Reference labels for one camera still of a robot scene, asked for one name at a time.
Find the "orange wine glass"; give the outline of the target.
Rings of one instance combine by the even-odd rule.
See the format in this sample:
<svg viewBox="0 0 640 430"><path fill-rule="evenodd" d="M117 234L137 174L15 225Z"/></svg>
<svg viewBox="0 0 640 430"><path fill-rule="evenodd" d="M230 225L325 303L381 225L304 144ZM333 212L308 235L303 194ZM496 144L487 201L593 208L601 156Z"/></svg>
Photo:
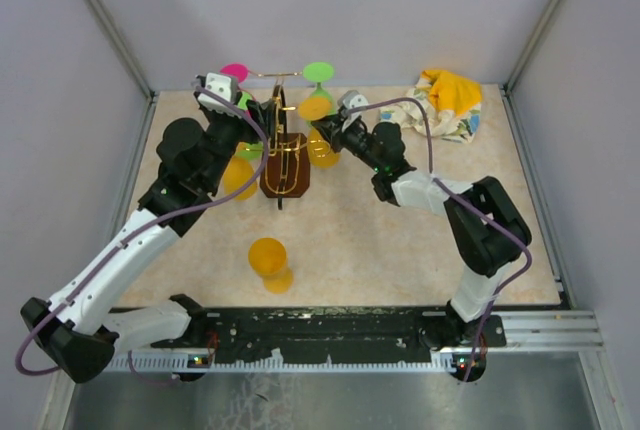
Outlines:
<svg viewBox="0 0 640 430"><path fill-rule="evenodd" d="M282 294L291 288L293 272L286 249L279 240L260 238L254 241L248 251L248 261L269 292Z"/></svg>
<svg viewBox="0 0 640 430"><path fill-rule="evenodd" d="M242 187L254 174L251 164L237 156L233 156L222 176L222 186L226 194L231 194ZM257 183L253 182L242 193L235 197L238 201L251 198L257 191Z"/></svg>
<svg viewBox="0 0 640 430"><path fill-rule="evenodd" d="M323 96L311 96L298 107L299 116L311 123L329 115L332 106L330 100ZM339 162L340 155L331 149L330 144L315 128L311 127L306 145L310 164L318 168L329 168Z"/></svg>

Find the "green wine glass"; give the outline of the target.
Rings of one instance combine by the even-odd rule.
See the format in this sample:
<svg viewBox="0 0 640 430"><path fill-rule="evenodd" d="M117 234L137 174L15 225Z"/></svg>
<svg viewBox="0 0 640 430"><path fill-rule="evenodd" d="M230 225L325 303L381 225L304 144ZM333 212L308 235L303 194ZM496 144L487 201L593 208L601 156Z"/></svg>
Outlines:
<svg viewBox="0 0 640 430"><path fill-rule="evenodd" d="M240 97L237 102L237 107L244 111L247 116L250 116L248 110L248 102L253 99L253 95L246 90L240 91ZM258 137L255 130L249 125L245 119L243 119L245 125L244 140L241 141L236 148L236 155L246 161L256 160L262 157L264 145L262 140Z"/></svg>
<svg viewBox="0 0 640 430"><path fill-rule="evenodd" d="M334 109L334 100L331 94L324 88L324 85L333 78L334 67L325 61L317 61L307 64L302 71L305 80L314 85L310 97L322 97L327 99Z"/></svg>

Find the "pink wine glass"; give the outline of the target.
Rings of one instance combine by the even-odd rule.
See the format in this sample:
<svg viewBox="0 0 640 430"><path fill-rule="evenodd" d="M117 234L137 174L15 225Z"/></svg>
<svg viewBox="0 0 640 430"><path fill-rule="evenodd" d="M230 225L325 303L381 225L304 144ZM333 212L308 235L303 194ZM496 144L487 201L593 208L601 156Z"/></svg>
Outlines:
<svg viewBox="0 0 640 430"><path fill-rule="evenodd" d="M246 65L237 62L230 63L222 67L220 69L220 73L234 78L237 81L239 93L243 93L241 84L247 80L250 74L250 71Z"/></svg>

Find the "green wine glass front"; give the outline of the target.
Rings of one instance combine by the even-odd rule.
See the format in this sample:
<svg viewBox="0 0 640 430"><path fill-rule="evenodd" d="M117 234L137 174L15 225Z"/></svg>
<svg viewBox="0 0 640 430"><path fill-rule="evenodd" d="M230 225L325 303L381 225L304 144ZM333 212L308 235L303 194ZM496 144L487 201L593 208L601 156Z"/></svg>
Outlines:
<svg viewBox="0 0 640 430"><path fill-rule="evenodd" d="M302 71L305 80L314 85L310 97L322 97L327 99L334 109L334 100L331 94L324 88L324 85L333 78L334 67L325 61L317 61L307 64Z"/></svg>

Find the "orange wine glass front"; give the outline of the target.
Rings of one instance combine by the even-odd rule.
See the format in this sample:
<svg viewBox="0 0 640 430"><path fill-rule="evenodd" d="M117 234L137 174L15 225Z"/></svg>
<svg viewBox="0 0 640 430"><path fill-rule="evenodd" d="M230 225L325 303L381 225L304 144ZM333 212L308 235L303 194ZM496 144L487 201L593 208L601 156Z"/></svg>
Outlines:
<svg viewBox="0 0 640 430"><path fill-rule="evenodd" d="M254 241L248 251L248 261L269 292L282 294L291 288L293 272L286 249L279 240L260 238Z"/></svg>

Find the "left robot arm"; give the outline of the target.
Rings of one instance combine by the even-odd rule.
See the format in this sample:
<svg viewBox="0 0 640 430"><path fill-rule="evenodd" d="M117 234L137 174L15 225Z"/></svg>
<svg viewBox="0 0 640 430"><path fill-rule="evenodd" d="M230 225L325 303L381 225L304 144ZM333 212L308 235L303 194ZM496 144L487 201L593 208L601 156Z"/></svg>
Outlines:
<svg viewBox="0 0 640 430"><path fill-rule="evenodd" d="M169 340L194 347L208 334L204 308L184 294L152 307L115 313L113 305L145 269L183 237L208 208L239 143L266 143L266 107L205 109L209 124L179 118L156 148L156 180L123 228L69 284L46 300L30 298L20 314L35 342L73 382L98 376L120 354Z"/></svg>

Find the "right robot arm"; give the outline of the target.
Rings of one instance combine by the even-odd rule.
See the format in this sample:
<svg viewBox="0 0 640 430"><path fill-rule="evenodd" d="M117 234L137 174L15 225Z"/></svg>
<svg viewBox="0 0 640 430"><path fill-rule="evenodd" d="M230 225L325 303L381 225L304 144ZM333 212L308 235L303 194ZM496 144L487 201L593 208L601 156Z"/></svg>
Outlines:
<svg viewBox="0 0 640 430"><path fill-rule="evenodd" d="M501 291L508 268L525 253L531 231L503 185L494 177L447 183L417 170L405 158L401 129L381 122L369 130L360 117L338 115L312 123L331 150L348 151L370 167L378 199L398 207L427 210L447 218L465 264L445 316L424 331L432 348L470 345Z"/></svg>

